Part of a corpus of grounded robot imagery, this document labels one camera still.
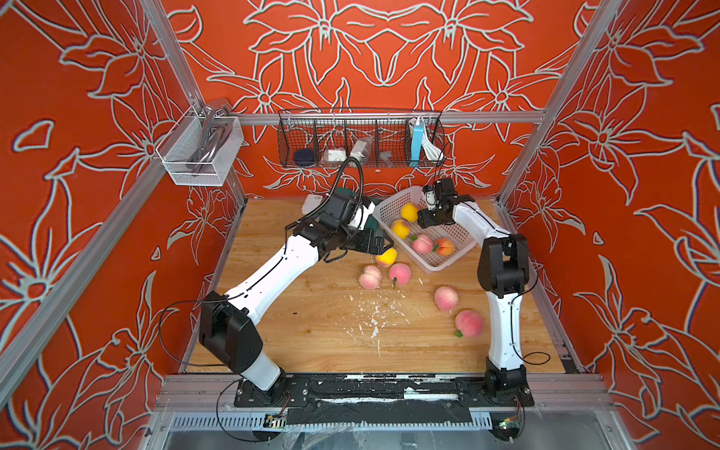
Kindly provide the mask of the yellow peach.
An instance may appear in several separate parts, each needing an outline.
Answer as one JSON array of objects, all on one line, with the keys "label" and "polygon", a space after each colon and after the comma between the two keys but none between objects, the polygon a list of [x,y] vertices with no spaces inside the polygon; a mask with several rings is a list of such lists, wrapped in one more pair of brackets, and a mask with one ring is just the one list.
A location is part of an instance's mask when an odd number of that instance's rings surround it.
[{"label": "yellow peach", "polygon": [[403,240],[411,233],[410,223],[405,219],[397,219],[393,222],[391,230],[400,240]]},{"label": "yellow peach", "polygon": [[399,211],[399,215],[405,221],[416,223],[419,217],[419,209],[412,202],[407,202]]},{"label": "yellow peach", "polygon": [[392,247],[386,250],[383,254],[377,255],[375,261],[380,267],[390,267],[395,264],[398,258],[398,252]]}]

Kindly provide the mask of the red orange peach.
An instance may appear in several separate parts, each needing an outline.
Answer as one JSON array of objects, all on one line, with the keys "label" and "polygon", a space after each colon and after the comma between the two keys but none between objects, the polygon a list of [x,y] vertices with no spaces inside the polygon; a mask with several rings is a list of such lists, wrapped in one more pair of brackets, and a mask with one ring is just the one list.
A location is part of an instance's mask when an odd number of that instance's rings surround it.
[{"label": "red orange peach", "polygon": [[449,257],[456,251],[455,244],[447,238],[438,239],[433,246],[433,252],[442,257]]}]

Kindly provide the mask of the pink peach with leaf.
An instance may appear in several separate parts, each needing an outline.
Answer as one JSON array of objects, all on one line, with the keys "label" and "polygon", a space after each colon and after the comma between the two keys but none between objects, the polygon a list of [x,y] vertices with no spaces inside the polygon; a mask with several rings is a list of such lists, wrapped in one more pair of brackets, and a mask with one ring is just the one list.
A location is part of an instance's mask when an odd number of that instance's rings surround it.
[{"label": "pink peach with leaf", "polygon": [[417,234],[410,237],[412,250],[419,255],[426,255],[433,252],[434,241],[426,234]]}]

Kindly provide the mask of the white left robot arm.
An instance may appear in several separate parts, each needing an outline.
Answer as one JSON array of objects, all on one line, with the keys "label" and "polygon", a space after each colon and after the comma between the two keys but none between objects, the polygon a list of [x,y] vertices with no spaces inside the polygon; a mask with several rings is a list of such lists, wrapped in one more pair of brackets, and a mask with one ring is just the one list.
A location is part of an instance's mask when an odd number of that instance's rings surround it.
[{"label": "white left robot arm", "polygon": [[373,213],[380,201],[337,189],[284,227],[282,247],[234,288],[202,300],[199,342],[233,373],[268,397],[280,396],[285,371],[264,352],[257,330],[266,311],[309,268],[333,263],[349,252],[379,256],[394,242]]}]

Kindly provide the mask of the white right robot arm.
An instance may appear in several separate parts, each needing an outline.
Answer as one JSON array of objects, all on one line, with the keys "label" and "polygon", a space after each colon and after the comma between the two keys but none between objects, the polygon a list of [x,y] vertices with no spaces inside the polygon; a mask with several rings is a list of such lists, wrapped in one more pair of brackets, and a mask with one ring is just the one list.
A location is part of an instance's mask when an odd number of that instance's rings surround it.
[{"label": "white right robot arm", "polygon": [[522,298],[531,275],[527,239],[498,225],[471,196],[457,193],[448,178],[422,191],[426,204],[418,213],[422,228],[457,224],[481,245],[477,278],[489,298],[491,331],[486,393],[495,397],[523,390],[527,369],[519,325]]}]

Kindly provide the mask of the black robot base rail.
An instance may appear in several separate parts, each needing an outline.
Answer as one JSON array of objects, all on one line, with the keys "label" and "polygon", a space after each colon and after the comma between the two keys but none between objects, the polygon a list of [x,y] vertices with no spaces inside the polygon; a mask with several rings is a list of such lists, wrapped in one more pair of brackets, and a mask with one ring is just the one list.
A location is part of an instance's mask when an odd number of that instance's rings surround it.
[{"label": "black robot base rail", "polygon": [[290,425],[492,429],[534,407],[530,387],[495,388],[483,375],[289,373],[266,394],[241,381],[237,408],[279,410]]}]

